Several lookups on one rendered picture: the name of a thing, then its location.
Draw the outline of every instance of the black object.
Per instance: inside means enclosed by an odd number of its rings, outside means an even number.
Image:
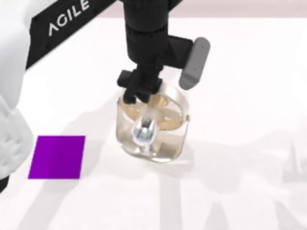
[[[9,183],[9,176],[0,180],[0,193],[4,191],[4,189],[8,186]]]
[[[58,0],[32,19],[26,68],[43,58],[116,0]]]
[[[136,97],[147,103],[159,91],[163,66],[183,69],[193,41],[168,35],[169,12],[182,0],[121,0],[124,4],[127,50],[137,64],[133,72],[122,71],[118,86],[126,88],[124,102]]]

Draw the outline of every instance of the white table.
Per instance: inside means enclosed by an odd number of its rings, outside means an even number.
[[[30,157],[0,196],[0,230],[307,227],[307,184],[282,181],[306,111],[307,20],[172,19],[170,34],[212,45],[182,156],[154,165],[118,146],[116,80],[135,65],[123,19],[97,18],[27,72],[19,104],[35,136],[86,135],[82,179],[27,180]]]

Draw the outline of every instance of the purple cloth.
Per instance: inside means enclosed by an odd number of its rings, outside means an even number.
[[[85,136],[39,136],[29,179],[79,179]]]

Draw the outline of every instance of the purple paper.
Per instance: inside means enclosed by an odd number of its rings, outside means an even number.
[[[39,136],[29,179],[79,179],[85,136]]]

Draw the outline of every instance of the silver object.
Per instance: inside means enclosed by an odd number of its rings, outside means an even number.
[[[131,156],[157,163],[176,159],[189,125],[189,105],[176,88],[163,83],[149,103],[118,99],[116,137]]]

